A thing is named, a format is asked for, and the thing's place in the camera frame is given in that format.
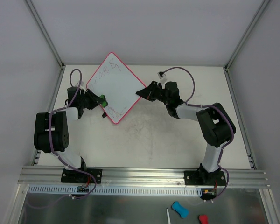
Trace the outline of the green bone-shaped eraser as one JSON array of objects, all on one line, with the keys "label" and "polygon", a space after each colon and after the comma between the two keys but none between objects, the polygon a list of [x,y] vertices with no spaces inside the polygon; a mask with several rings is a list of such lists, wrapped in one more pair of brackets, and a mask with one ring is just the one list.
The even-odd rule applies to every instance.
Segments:
[{"label": "green bone-shaped eraser", "polygon": [[103,108],[107,107],[107,106],[108,106],[108,102],[107,102],[107,100],[106,100],[106,98],[105,98],[105,95],[101,95],[100,98],[101,98],[101,103],[100,103],[100,105],[101,105]]}]

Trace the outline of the pink framed whiteboard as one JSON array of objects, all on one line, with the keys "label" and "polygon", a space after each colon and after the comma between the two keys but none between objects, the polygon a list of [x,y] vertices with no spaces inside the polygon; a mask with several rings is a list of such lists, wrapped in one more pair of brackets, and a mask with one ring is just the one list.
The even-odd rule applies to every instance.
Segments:
[{"label": "pink framed whiteboard", "polygon": [[108,105],[102,109],[113,124],[118,124],[140,100],[136,94],[146,85],[113,52],[109,53],[86,84]]}]

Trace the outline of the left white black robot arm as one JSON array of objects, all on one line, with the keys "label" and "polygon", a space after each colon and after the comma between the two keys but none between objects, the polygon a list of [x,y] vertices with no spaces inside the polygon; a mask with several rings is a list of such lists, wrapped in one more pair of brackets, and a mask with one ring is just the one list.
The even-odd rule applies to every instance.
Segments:
[{"label": "left white black robot arm", "polygon": [[97,96],[89,89],[70,87],[67,89],[67,95],[63,108],[52,113],[36,114],[34,146],[36,150],[55,156],[64,165],[65,170],[72,171],[72,177],[77,182],[83,182],[88,177],[88,170],[84,159],[68,149],[68,122],[80,119],[84,109],[92,110],[108,103],[104,95]]}]

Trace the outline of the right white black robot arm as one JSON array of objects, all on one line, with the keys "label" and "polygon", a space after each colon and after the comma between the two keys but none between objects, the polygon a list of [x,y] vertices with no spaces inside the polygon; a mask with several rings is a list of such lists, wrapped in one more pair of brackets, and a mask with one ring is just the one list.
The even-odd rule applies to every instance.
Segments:
[{"label": "right white black robot arm", "polygon": [[168,114],[176,119],[197,121],[207,142],[205,156],[199,168],[186,181],[195,184],[212,185],[221,172],[220,161],[224,148],[229,145],[236,128],[220,103],[212,105],[190,105],[180,98],[176,82],[167,82],[165,87],[156,81],[136,92],[148,101],[161,101]]}]

